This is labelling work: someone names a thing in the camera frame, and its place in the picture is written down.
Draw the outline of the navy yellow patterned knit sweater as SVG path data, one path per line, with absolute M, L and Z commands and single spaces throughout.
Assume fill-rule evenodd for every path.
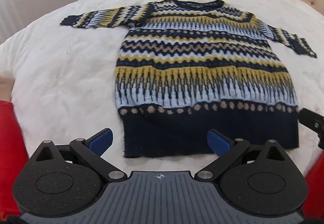
M 316 57 L 307 41 L 222 0 L 163 0 L 63 19 L 76 29 L 127 26 L 115 102 L 126 158 L 209 154 L 208 131 L 299 146 L 292 78 L 270 41 Z

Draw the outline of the red clothed operator body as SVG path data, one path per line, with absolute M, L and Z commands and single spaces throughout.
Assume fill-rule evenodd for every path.
M 1 220 L 20 215 L 13 198 L 13 185 L 29 157 L 13 105 L 1 101 Z

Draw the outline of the cream bedspread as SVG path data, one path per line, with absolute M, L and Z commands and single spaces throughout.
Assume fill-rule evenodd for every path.
M 79 0 L 28 25 L 1 45 L 1 70 L 15 79 L 14 111 L 32 154 L 46 139 L 55 144 L 113 130 L 103 158 L 119 169 L 197 172 L 216 156 L 124 157 L 124 129 L 114 98 L 117 51 L 127 29 L 82 30 L 60 25 L 68 15 L 161 0 Z M 212 0 L 183 0 L 209 2 Z M 302 108 L 323 113 L 323 15 L 301 0 L 224 0 L 264 22 L 303 37 L 317 58 L 297 56 L 272 43 L 292 76 Z

